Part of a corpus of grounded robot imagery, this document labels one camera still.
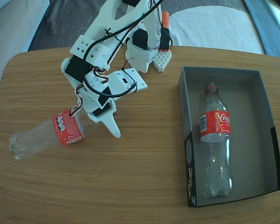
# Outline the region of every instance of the wooden table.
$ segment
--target wooden table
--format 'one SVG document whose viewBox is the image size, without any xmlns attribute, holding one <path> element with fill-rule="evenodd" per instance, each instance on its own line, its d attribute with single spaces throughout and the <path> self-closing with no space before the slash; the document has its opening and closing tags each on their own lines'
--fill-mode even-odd
<svg viewBox="0 0 280 224">
<path fill-rule="evenodd" d="M 8 139 L 76 103 L 60 71 L 69 49 L 19 54 L 0 84 L 0 224 L 280 224 L 280 191 L 204 208 L 187 207 L 177 82 L 183 66 L 260 70 L 280 146 L 280 59 L 235 51 L 172 47 L 148 89 L 117 102 L 121 139 L 100 126 L 92 137 L 14 161 Z M 124 49 L 112 64 L 120 70 Z"/>
</svg>

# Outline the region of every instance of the sofa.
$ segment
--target sofa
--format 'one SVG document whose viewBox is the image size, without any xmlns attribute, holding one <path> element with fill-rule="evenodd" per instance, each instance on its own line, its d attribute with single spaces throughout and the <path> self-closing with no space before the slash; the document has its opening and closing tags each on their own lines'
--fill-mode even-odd
<svg viewBox="0 0 280 224">
<path fill-rule="evenodd" d="M 27 52 L 49 0 L 0 0 L 0 80 L 8 61 Z"/>
</svg>

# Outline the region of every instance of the orange part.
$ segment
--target orange part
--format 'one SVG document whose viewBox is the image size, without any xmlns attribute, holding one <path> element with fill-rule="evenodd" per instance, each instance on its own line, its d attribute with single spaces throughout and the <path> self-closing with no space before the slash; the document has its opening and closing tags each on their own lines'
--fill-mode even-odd
<svg viewBox="0 0 280 224">
<path fill-rule="evenodd" d="M 169 29 L 169 12 L 163 11 L 162 18 L 163 27 Z"/>
</svg>

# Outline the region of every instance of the clear plastic bottle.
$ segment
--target clear plastic bottle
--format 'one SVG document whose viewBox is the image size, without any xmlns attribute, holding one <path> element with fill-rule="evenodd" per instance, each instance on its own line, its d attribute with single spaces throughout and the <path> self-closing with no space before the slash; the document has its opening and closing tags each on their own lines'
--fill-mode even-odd
<svg viewBox="0 0 280 224">
<path fill-rule="evenodd" d="M 223 104 L 215 83 L 205 86 L 206 102 L 200 116 L 200 139 L 207 158 L 207 174 L 204 195 L 226 197 L 231 193 L 230 173 L 230 115 Z"/>
<path fill-rule="evenodd" d="M 14 153 L 15 160 L 23 160 L 37 155 L 47 149 L 69 145 L 90 135 L 98 124 L 90 120 L 84 110 L 73 116 L 67 116 L 69 110 L 48 119 L 40 125 L 29 130 L 15 133 L 9 141 L 9 150 Z M 67 140 L 60 138 L 65 130 L 72 129 L 73 125 L 78 136 L 66 133 Z"/>
</svg>

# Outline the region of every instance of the open box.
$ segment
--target open box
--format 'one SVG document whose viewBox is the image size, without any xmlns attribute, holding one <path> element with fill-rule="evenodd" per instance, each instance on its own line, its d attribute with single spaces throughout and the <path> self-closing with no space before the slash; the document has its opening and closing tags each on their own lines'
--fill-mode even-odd
<svg viewBox="0 0 280 224">
<path fill-rule="evenodd" d="M 204 86 L 215 82 L 231 115 L 228 197 L 203 195 L 206 159 L 199 122 Z M 258 71 L 185 67 L 179 80 L 187 163 L 188 206 L 201 207 L 256 197 L 280 190 L 280 154 L 266 91 Z"/>
</svg>

